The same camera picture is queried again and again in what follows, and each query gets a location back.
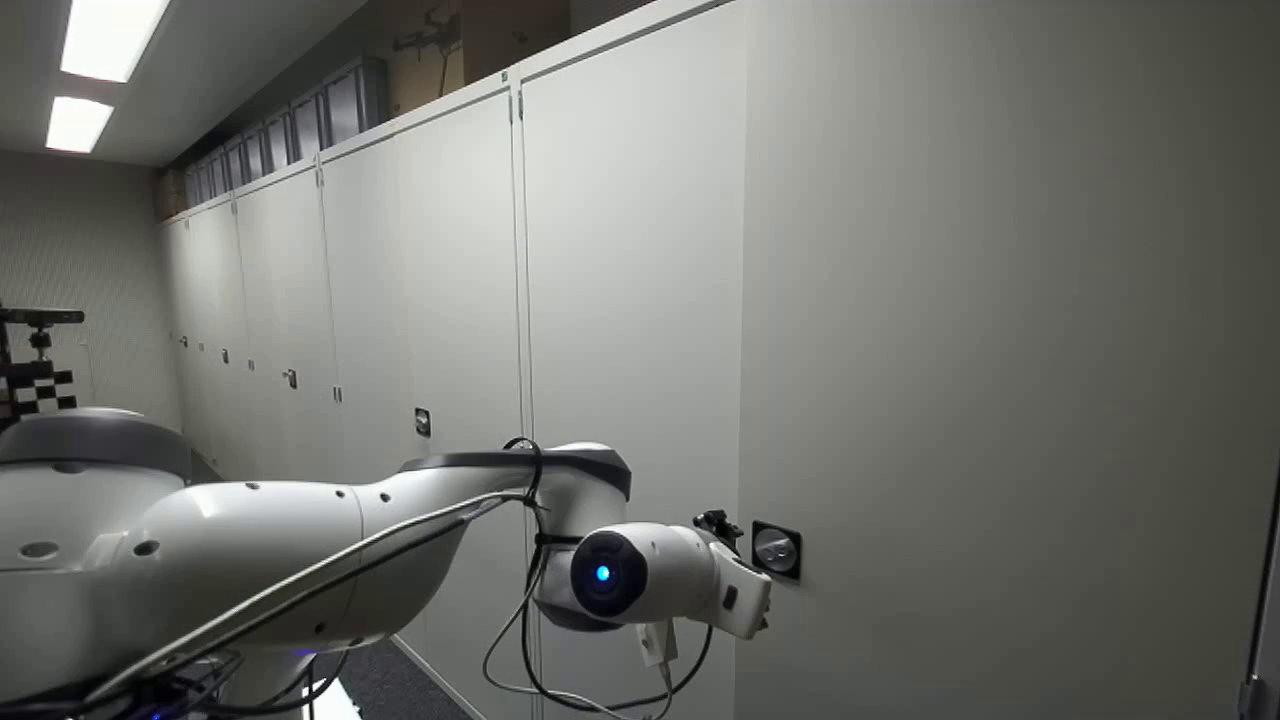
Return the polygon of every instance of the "white robot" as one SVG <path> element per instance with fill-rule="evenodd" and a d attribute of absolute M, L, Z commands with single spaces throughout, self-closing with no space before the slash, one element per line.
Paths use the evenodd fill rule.
<path fill-rule="evenodd" d="M 718 526 L 620 522 L 628 491 L 602 445 L 431 455 L 382 485 L 217 479 L 134 412 L 33 415 L 0 435 L 0 714 L 144 714 L 163 690 L 217 713 L 203 663 L 272 658 L 254 677 L 276 678 L 389 639 L 499 505 L 536 514 L 528 604 L 554 623 L 757 634 L 768 577 Z"/>

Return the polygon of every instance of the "gray wall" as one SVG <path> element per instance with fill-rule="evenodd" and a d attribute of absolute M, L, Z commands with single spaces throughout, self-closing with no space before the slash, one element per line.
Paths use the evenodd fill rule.
<path fill-rule="evenodd" d="M 58 330 L 79 398 L 182 425 L 148 173 L 0 155 L 0 305 L 83 308 Z"/>
<path fill-rule="evenodd" d="M 1280 445 L 1280 6 L 753 0 L 739 714 L 1229 720 Z"/>

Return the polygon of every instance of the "white cabinet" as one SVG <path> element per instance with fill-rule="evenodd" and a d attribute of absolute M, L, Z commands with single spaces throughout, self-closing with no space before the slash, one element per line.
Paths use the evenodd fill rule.
<path fill-rule="evenodd" d="M 254 387 L 250 467 L 256 476 L 335 476 L 335 372 L 330 254 L 316 173 L 241 200 L 245 357 Z"/>
<path fill-rule="evenodd" d="M 182 372 L 182 431 L 195 445 L 200 412 L 195 412 L 195 280 L 191 280 L 191 221 L 173 221 L 163 227 L 163 259 L 169 259 L 169 325 Z"/>
<path fill-rule="evenodd" d="M 517 358 L 517 239 L 507 96 L 440 117 L 392 142 L 409 142 L 416 208 L 409 235 L 409 357 L 413 384 L 398 408 L 437 415 L 428 447 L 505 447 L 522 435 Z M 522 604 L 525 513 L 507 508 L 469 526 L 447 585 L 405 639 L 484 714 L 528 714 L 528 699 L 484 684 L 481 658 Z"/>
<path fill-rule="evenodd" d="M 634 513 L 735 508 L 743 49 L 735 4 L 525 86 L 536 435 L 609 438 Z M 556 684 L 657 690 L 634 631 L 548 631 Z M 734 714 L 734 639 L 672 714 Z"/>
<path fill-rule="evenodd" d="M 332 346 L 341 377 L 341 455 L 348 479 L 378 479 L 416 459 L 413 429 L 413 271 L 422 235 L 422 162 L 413 134 L 323 167 Z"/>
<path fill-rule="evenodd" d="M 245 287 L 235 246 L 235 203 L 217 203 L 188 215 L 185 227 L 185 271 L 188 271 L 188 415 L 191 438 L 203 447 L 217 470 L 241 470 L 250 445 L 245 425 L 245 377 L 235 357 L 245 351 Z"/>

